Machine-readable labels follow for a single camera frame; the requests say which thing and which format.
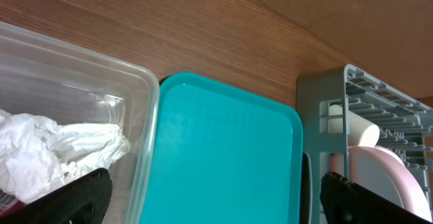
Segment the red ketchup packet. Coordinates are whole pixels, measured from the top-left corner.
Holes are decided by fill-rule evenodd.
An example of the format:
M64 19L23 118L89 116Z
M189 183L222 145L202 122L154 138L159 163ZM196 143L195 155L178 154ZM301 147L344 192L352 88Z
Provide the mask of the red ketchup packet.
M2 190L0 191L0 217L4 217L7 215L20 210L25 203L19 201L14 196L6 194Z

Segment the white napkin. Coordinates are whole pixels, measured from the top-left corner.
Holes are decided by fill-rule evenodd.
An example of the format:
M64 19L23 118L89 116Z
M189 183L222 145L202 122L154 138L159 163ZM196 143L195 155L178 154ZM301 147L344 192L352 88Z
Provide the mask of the white napkin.
M1 111L1 191L29 204L131 150L115 124L59 125L45 116Z

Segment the pink round plate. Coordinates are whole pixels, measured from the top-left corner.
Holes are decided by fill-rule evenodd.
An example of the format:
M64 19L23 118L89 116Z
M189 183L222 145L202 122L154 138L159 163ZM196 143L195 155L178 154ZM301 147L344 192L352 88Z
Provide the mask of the pink round plate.
M352 146L347 155L329 160L335 172L401 208L432 222L430 208L418 182L401 160L382 148Z

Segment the white paper cup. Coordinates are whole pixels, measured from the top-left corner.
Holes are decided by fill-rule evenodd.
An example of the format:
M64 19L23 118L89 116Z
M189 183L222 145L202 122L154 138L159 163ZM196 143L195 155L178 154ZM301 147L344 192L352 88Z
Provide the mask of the white paper cup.
M342 115L343 107L332 105L329 107L330 116ZM348 111L348 146L375 147L380 136L380 128L363 117ZM335 118L329 121L330 133L343 133L343 119Z

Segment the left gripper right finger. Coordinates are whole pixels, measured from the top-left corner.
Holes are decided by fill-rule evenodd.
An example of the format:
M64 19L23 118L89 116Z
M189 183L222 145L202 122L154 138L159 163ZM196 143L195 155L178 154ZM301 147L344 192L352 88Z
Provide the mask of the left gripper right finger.
M321 180L328 224L428 224L429 222L335 172Z

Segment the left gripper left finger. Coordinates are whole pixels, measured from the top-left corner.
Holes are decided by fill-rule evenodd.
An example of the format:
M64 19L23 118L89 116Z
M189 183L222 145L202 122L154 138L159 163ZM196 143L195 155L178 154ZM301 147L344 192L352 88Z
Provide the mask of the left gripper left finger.
M112 180L100 168L1 218L7 224L101 224L112 196Z

